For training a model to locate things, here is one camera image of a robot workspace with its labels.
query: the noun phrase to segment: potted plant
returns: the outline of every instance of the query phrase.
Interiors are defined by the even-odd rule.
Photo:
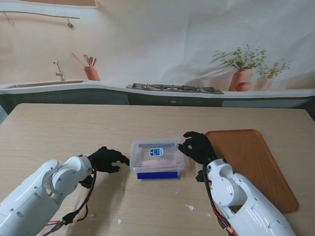
[[[233,75],[229,91],[236,91],[239,83],[241,84],[237,88],[238,91],[248,91],[251,88],[253,69],[263,64],[265,53],[266,50],[259,51],[259,49],[253,52],[249,44],[245,48],[238,47],[235,52],[222,53],[223,64],[238,69]]]
[[[282,62],[275,62],[272,67],[268,67],[266,64],[261,64],[258,67],[258,73],[260,78],[257,80],[254,90],[263,91],[269,90],[274,81],[274,78],[277,77],[283,71],[289,69],[290,63],[292,60],[286,62],[281,60]]]

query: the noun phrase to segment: gas stove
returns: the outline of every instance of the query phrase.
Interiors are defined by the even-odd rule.
[[[139,89],[148,91],[169,91],[169,92],[196,92],[196,93],[212,93],[212,94],[224,94],[220,90],[216,90],[213,87],[195,87],[187,85],[149,85],[149,84],[137,84],[128,85],[128,89]]]

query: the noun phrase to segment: clear plastic container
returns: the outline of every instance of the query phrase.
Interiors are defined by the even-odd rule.
[[[185,157],[176,145],[180,137],[135,141],[130,150],[130,169],[135,173],[178,172],[185,167]]]

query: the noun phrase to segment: black wire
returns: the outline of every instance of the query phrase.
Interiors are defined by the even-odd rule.
[[[74,218],[76,217],[76,215],[79,214],[80,210],[82,210],[84,205],[89,201],[89,199],[91,197],[91,194],[92,194],[92,192],[94,190],[95,182],[96,182],[96,172],[97,172],[97,167],[96,166],[93,166],[93,171],[94,171],[93,172],[94,176],[93,176],[92,184],[91,184],[91,187],[90,187],[90,190],[89,190],[87,196],[85,197],[84,201],[82,202],[82,204],[80,205],[80,207],[77,210],[75,210],[73,212],[70,212],[70,213],[68,213],[67,215],[65,215],[63,217],[63,222],[64,222],[65,225],[73,223]]]
[[[213,199],[212,199],[212,195],[211,195],[211,190],[210,190],[210,186],[209,186],[209,179],[208,179],[208,176],[207,176],[207,163],[203,164],[202,166],[202,172],[203,172],[203,178],[205,180],[205,185],[206,185],[206,189],[207,189],[207,193],[208,193],[208,197],[210,199],[210,202],[211,202],[211,205],[212,207],[214,208],[214,210],[219,214],[217,208],[216,208],[216,205],[215,203],[213,202]]]
[[[218,210],[217,210],[217,208],[216,208],[216,205],[215,205],[215,203],[214,203],[214,201],[213,201],[213,198],[212,198],[212,195],[211,195],[210,186],[209,186],[209,179],[208,179],[208,176],[207,176],[207,165],[208,165],[207,163],[204,163],[204,164],[202,165],[203,178],[204,178],[204,180],[205,180],[205,185],[206,185],[207,193],[208,193],[208,196],[209,196],[209,199],[210,199],[210,202],[211,202],[211,206],[212,206],[212,208],[213,208],[213,211],[217,214],[216,217],[217,217],[217,219],[218,219],[218,222],[219,222],[219,224],[221,225],[221,227],[224,229],[225,225],[227,225],[228,227],[230,227],[231,225],[230,225],[230,223],[228,222],[228,220],[227,220],[223,215],[221,215],[221,214],[218,212]]]
[[[93,170],[94,170],[94,175],[93,175],[93,181],[92,181],[92,185],[90,187],[90,190],[89,190],[85,200],[83,201],[83,203],[80,205],[80,207],[76,211],[82,210],[82,208],[84,207],[85,203],[87,203],[89,201],[90,195],[92,194],[92,191],[94,189],[94,185],[95,185],[95,182],[96,182],[96,172],[97,172],[96,166],[93,166]]]
[[[83,218],[78,219],[78,220],[77,220],[77,222],[82,221],[82,220],[84,220],[85,218],[87,218],[88,213],[89,213],[88,203],[85,203],[85,215],[84,215],[84,217],[83,217]]]
[[[50,226],[50,225],[56,225],[57,223],[52,223],[52,224],[47,224],[46,226]]]
[[[51,233],[52,233],[52,231],[49,231],[49,232],[45,233],[43,236],[47,236],[47,235],[49,235]]]

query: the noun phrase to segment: hook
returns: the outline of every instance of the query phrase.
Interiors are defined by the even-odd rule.
[[[66,16],[66,18],[67,18],[67,20],[68,20],[68,27],[69,27],[70,29],[74,29],[74,26],[73,26],[73,24],[70,23],[69,18],[68,18],[67,16]]]
[[[8,17],[8,15],[3,11],[4,15],[6,16],[8,22],[10,25],[14,26],[14,22],[10,20],[10,18]]]

